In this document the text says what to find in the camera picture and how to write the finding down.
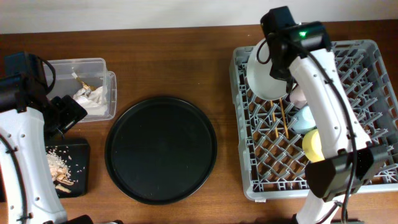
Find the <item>grey plate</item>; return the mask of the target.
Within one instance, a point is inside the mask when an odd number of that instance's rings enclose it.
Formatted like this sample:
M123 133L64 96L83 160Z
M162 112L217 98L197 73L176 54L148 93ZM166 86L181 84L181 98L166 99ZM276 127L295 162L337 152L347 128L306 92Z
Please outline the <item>grey plate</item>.
M257 97L263 100L278 100L287 94L287 82L271 77L271 60L266 64L258 61L257 55L262 62L269 58L269 48L264 41L265 39L262 39L249 56L246 65L246 78L250 89Z

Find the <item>pink cup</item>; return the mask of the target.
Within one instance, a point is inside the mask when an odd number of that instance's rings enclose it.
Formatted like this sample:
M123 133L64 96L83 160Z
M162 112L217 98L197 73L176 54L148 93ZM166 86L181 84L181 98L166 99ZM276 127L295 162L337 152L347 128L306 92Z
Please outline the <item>pink cup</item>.
M307 104L304 92L298 85L290 93L289 100L298 109L303 108Z

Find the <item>wooden chopstick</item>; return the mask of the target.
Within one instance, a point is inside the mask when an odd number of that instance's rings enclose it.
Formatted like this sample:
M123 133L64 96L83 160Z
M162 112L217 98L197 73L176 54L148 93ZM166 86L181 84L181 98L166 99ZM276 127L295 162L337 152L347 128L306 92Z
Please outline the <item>wooden chopstick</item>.
M270 101L270 104L271 104L271 109L273 109L273 108L274 108L274 102L273 102L273 101ZM274 125L275 125L275 128L274 128L275 137L278 138L278 137L279 137L279 133L278 133L278 130L277 130L277 123L276 123L275 110L272 111L272 121L273 121L273 123L274 123Z
M284 110L284 105L283 105L283 101L282 98L279 98L279 104L280 104L280 109L281 109L281 114L282 114L282 121L283 121L283 125L284 125L284 131L285 131L285 136L287 139L289 139L289 131L287 128L287 122L286 122L286 117L285 117L285 110Z

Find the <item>white napkin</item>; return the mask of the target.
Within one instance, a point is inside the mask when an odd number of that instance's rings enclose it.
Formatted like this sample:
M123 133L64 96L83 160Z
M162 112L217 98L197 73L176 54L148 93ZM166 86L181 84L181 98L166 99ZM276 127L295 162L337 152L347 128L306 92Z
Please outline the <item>white napkin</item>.
M83 107L90 116L102 116L107 111L107 104L103 101L103 87L98 87L95 91L88 93L82 88L78 90L73 99Z

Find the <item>light blue cup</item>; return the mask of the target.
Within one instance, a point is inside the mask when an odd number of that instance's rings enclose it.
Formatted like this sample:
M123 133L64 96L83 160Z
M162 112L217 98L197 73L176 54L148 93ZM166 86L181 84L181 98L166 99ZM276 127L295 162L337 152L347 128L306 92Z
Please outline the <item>light blue cup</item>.
M316 128L315 120L309 106L304 106L295 115L296 123L292 129L298 134L307 134Z

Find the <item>food scraps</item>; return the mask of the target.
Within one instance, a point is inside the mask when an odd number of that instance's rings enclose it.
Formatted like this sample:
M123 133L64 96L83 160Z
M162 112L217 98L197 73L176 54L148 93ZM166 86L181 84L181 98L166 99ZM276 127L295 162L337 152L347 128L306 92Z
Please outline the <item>food scraps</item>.
M46 154L59 198L81 197L87 193L89 160L86 155L70 147L48 148Z

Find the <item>yellow bowl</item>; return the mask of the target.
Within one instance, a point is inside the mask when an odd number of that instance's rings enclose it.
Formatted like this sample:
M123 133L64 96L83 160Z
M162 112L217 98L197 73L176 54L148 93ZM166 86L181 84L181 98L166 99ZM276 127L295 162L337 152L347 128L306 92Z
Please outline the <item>yellow bowl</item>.
M318 129L311 130L304 136L302 149L310 162L319 162L325 159Z

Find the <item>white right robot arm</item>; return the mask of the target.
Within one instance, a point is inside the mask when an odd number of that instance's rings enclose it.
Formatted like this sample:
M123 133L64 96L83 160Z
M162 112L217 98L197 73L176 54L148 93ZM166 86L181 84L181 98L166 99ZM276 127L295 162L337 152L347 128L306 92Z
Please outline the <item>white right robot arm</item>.
M347 223L350 195L367 184L388 159L359 124L342 87L325 26L298 24L287 6L271 9L261 28L272 63L271 77L303 90L320 135L323 160L305 167L310 187L292 223L330 223L338 209Z

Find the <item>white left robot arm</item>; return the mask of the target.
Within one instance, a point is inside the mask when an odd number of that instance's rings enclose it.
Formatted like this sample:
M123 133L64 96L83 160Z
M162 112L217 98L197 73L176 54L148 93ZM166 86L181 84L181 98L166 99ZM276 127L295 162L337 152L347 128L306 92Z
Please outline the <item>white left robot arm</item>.
M68 131L87 112L70 96L48 100L48 83L37 55L19 52L5 58L1 78L1 176L9 223L91 223L72 220L53 186L45 137Z

